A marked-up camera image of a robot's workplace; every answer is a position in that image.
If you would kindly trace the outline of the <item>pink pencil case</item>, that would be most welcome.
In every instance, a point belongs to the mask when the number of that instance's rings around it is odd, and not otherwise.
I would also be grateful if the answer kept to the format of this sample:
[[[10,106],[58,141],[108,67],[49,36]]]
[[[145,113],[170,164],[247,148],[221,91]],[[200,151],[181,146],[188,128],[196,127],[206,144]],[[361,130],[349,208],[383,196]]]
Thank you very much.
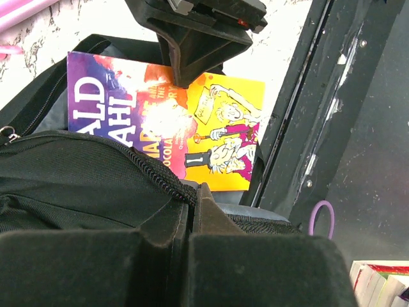
[[[57,3],[58,0],[1,1],[1,33]]]

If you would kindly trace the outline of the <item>Roald Dahl Charlie book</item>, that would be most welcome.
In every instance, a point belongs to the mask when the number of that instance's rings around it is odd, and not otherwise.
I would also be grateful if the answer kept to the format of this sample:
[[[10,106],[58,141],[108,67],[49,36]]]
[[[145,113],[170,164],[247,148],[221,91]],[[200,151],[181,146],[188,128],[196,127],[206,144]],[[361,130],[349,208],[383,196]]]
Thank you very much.
[[[248,190],[263,82],[204,73],[184,89],[163,65],[85,52],[66,64],[69,131],[135,148],[212,191]]]

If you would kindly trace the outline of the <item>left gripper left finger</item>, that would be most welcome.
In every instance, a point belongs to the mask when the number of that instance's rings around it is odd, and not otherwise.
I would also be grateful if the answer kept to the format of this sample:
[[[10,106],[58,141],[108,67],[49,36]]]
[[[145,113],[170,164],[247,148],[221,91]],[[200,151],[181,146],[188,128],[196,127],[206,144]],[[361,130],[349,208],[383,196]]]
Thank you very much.
[[[1,235],[2,306],[179,306],[189,208],[140,227]]]

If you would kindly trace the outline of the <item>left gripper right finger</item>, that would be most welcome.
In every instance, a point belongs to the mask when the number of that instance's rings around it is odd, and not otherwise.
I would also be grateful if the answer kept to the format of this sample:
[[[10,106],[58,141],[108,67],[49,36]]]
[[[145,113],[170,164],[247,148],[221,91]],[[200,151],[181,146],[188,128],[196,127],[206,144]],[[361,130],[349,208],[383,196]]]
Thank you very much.
[[[187,306],[356,306],[336,245],[304,234],[246,233],[197,188]]]

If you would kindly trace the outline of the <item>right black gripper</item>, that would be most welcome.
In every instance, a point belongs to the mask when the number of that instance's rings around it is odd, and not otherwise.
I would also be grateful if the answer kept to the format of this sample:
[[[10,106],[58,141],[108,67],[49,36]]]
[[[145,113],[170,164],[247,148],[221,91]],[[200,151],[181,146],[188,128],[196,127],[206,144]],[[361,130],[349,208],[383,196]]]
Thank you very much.
[[[180,88],[188,88],[202,73],[246,51],[252,40],[245,30],[259,33],[267,26],[261,1],[125,3],[134,19],[148,19],[147,28],[157,33],[164,62],[171,66],[174,85]],[[171,22],[152,18],[161,13]],[[199,24],[172,23],[188,20]]]

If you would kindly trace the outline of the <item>black student backpack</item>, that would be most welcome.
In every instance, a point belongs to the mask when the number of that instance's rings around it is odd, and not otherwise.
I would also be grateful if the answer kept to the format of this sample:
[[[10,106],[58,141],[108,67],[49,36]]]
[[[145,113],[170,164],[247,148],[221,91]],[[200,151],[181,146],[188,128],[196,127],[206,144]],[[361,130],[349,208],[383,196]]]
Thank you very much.
[[[115,45],[91,35],[72,52],[163,65],[156,42]],[[1,231],[134,229],[171,201],[193,209],[197,188],[208,184],[180,179],[135,148],[68,130],[66,58],[1,111]]]

